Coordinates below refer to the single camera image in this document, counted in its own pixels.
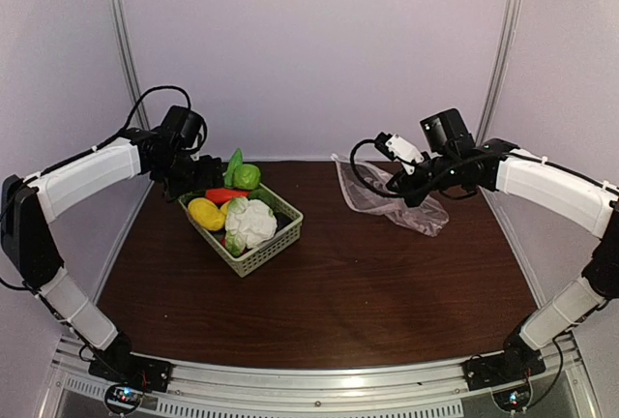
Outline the right round circuit board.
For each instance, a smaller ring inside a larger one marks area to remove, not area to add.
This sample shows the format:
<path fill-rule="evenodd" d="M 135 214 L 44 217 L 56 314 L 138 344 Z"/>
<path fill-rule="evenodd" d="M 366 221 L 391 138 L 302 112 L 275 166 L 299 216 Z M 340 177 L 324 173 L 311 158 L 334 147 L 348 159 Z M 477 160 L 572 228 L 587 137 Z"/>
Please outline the right round circuit board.
<path fill-rule="evenodd" d="M 524 386 L 496 390 L 492 392 L 494 404 L 507 413 L 517 413 L 529 406 L 532 393 Z"/>

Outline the front aluminium rail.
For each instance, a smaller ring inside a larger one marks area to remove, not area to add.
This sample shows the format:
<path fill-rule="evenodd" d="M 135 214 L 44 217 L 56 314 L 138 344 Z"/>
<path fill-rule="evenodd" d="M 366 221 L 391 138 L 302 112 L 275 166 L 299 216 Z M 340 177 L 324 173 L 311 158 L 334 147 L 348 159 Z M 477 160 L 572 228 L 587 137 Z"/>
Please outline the front aluminium rail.
<path fill-rule="evenodd" d="M 499 390 L 472 391 L 464 359 L 351 370 L 244 369 L 172 363 L 168 389 L 144 396 L 128 417 L 602 417 L 577 349 L 550 393 L 524 413 L 504 411 Z M 116 417 L 103 402 L 108 382 L 61 343 L 35 417 Z"/>

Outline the left aluminium frame post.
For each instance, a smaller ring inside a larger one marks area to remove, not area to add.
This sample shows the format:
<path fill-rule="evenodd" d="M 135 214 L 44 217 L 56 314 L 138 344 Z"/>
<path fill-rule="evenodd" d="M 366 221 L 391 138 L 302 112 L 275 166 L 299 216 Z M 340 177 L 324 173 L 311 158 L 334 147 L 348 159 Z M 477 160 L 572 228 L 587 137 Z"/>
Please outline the left aluminium frame post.
<path fill-rule="evenodd" d="M 120 56 L 121 70 L 125 79 L 132 105 L 142 94 L 133 58 L 131 39 L 127 26 L 123 0 L 108 0 L 112 26 Z"/>

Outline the green toy lime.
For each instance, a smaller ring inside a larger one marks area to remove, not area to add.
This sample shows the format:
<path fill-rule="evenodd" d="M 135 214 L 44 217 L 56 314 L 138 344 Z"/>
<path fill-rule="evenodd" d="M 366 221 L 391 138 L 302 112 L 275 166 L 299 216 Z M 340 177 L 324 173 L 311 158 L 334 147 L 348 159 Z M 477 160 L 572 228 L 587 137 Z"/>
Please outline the green toy lime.
<path fill-rule="evenodd" d="M 233 188 L 244 191 L 253 191 L 261 183 L 261 170 L 254 164 L 241 164 L 233 173 Z"/>

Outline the white toy cauliflower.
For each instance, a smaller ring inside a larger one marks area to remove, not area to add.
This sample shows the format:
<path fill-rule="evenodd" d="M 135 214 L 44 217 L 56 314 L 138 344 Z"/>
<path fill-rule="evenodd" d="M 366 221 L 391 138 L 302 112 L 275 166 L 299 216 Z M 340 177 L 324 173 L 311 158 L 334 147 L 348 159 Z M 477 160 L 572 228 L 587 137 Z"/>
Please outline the white toy cauliflower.
<path fill-rule="evenodd" d="M 229 201 L 225 221 L 225 248 L 234 257 L 272 239 L 277 231 L 273 210 L 259 199 Z"/>

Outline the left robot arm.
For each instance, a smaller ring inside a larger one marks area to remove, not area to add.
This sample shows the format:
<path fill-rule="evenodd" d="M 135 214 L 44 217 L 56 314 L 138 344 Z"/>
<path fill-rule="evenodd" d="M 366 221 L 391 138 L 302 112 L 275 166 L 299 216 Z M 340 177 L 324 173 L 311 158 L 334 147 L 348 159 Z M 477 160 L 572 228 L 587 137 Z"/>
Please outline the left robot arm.
<path fill-rule="evenodd" d="M 150 130 L 122 127 L 110 138 L 59 164 L 2 185 L 1 249 L 22 279 L 22 289 L 49 306 L 97 353 L 119 383 L 139 373 L 116 325 L 69 273 L 57 245 L 58 225 L 94 197 L 147 178 L 167 201 L 219 186 L 221 160 L 199 152 L 207 138 L 203 117 L 186 106 L 169 109 Z"/>

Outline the red orange toy carrot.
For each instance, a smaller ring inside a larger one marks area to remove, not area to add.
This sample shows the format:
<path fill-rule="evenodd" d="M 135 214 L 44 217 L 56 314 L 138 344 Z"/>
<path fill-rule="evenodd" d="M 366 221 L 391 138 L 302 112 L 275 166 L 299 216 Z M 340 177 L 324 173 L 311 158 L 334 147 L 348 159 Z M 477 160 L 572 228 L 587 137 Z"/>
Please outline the red orange toy carrot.
<path fill-rule="evenodd" d="M 216 204 L 217 206 L 220 206 L 234 198 L 247 197 L 248 195 L 248 191 L 234 190 L 228 188 L 214 188 L 207 190 L 204 197 L 207 200 L 210 200 L 211 202 Z"/>

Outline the aluminium frame post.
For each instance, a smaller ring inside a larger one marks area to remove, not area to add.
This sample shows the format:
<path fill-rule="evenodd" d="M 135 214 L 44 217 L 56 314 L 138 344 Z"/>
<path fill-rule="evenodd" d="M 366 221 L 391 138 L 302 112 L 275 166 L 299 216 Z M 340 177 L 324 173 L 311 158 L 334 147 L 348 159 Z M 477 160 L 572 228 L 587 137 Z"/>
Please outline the aluminium frame post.
<path fill-rule="evenodd" d="M 142 94 L 133 58 L 131 39 L 127 26 L 123 0 L 108 0 L 112 26 L 120 56 L 121 70 L 125 79 L 132 105 Z"/>
<path fill-rule="evenodd" d="M 507 74 L 510 50 L 516 35 L 522 0 L 505 0 L 502 24 L 494 63 L 486 90 L 485 103 L 476 133 L 476 140 L 487 139 L 493 116 L 498 107 L 501 89 Z"/>

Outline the dark green leafy toy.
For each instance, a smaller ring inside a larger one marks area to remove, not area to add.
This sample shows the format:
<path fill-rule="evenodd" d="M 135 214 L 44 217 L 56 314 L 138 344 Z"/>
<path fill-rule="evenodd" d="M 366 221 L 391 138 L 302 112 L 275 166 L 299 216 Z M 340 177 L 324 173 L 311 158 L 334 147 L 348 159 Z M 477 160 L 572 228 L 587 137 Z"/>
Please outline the dark green leafy toy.
<path fill-rule="evenodd" d="M 270 192 L 266 191 L 265 189 L 255 189 L 251 191 L 248 194 L 248 199 L 249 200 L 260 200 L 261 202 L 265 203 L 268 207 L 270 207 L 272 210 L 274 210 L 276 206 L 276 201 L 273 195 Z"/>

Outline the left round circuit board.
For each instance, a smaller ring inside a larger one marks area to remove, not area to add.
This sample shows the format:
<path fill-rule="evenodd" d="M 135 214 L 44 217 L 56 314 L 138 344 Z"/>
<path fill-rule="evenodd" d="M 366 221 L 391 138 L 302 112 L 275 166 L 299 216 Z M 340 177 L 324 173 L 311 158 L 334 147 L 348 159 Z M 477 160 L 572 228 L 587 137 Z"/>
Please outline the left round circuit board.
<path fill-rule="evenodd" d="M 104 392 L 103 403 L 107 409 L 118 415 L 136 411 L 142 404 L 144 394 L 126 384 L 112 384 Z"/>

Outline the round circuit board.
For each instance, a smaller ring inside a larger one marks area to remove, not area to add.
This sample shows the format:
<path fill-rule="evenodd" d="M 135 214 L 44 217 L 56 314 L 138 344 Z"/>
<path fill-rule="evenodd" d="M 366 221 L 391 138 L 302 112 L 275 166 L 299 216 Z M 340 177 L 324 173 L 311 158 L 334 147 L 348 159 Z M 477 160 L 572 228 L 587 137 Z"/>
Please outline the round circuit board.
<path fill-rule="evenodd" d="M 118 415 L 136 411 L 142 404 L 144 394 L 126 384 L 112 384 L 104 392 L 103 403 L 107 409 Z"/>
<path fill-rule="evenodd" d="M 492 392 L 494 404 L 507 413 L 517 413 L 529 406 L 532 393 L 524 386 L 496 390 Z"/>

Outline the right aluminium frame post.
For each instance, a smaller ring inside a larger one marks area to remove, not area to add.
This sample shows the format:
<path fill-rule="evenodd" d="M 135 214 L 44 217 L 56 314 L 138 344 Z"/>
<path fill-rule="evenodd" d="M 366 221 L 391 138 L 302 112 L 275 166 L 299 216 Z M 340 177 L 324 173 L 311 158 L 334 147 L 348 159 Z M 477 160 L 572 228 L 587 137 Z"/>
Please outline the right aluminium frame post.
<path fill-rule="evenodd" d="M 522 0 L 505 0 L 502 24 L 494 63 L 486 90 L 485 103 L 476 133 L 476 140 L 487 139 L 493 116 L 498 107 L 501 89 L 507 74 L 510 50 L 516 35 Z"/>

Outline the green perforated plastic basket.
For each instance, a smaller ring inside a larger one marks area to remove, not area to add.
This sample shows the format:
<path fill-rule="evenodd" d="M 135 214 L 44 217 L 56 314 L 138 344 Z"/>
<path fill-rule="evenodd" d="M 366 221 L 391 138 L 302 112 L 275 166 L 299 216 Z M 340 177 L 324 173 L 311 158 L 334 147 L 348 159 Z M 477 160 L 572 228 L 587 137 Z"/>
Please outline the green perforated plastic basket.
<path fill-rule="evenodd" d="M 177 199 L 177 203 L 183 209 L 193 228 L 240 278 L 244 278 L 277 254 L 280 254 L 301 237 L 303 213 L 265 184 L 261 183 L 257 189 L 267 192 L 273 198 L 274 214 L 278 219 L 278 223 L 282 223 L 282 225 L 278 225 L 277 231 L 271 239 L 260 243 L 252 250 L 244 251 L 240 256 L 233 256 L 225 248 L 223 244 L 223 231 L 211 232 L 206 230 L 191 217 L 188 209 L 189 203 L 194 198 L 204 196 L 204 190 L 184 194 Z"/>

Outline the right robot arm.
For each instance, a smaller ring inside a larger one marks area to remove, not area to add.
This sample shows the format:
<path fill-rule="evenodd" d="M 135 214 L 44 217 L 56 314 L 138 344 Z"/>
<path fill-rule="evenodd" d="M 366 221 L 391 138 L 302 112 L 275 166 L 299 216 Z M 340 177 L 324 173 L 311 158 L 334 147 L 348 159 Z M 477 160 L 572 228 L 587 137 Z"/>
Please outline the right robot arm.
<path fill-rule="evenodd" d="M 399 134 L 384 134 L 376 141 L 401 166 L 388 189 L 408 206 L 417 207 L 429 194 L 453 188 L 466 194 L 483 191 L 496 195 L 510 212 L 523 206 L 515 214 L 520 221 L 541 219 L 540 224 L 518 225 L 529 241 L 549 239 L 559 255 L 567 254 L 559 250 L 562 237 L 589 246 L 579 252 L 581 264 L 569 264 L 573 276 L 557 284 L 555 294 L 547 295 L 505 340 L 495 369 L 502 379 L 516 380 L 553 339 L 617 299 L 618 188 L 509 140 L 477 142 L 455 108 L 430 115 L 420 125 L 427 148 Z"/>

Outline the clear zip top bag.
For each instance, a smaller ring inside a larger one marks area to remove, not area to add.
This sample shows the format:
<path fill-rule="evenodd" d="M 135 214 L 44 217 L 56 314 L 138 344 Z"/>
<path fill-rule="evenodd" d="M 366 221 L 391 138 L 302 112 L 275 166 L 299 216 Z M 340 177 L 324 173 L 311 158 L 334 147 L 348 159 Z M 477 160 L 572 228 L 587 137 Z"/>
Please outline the clear zip top bag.
<path fill-rule="evenodd" d="M 448 224 L 449 214 L 438 200 L 428 196 L 420 206 L 410 208 L 402 198 L 383 197 L 368 190 L 355 176 L 348 159 L 332 154 L 331 160 L 336 166 L 343 199 L 352 211 L 384 217 L 429 237 L 436 237 Z"/>

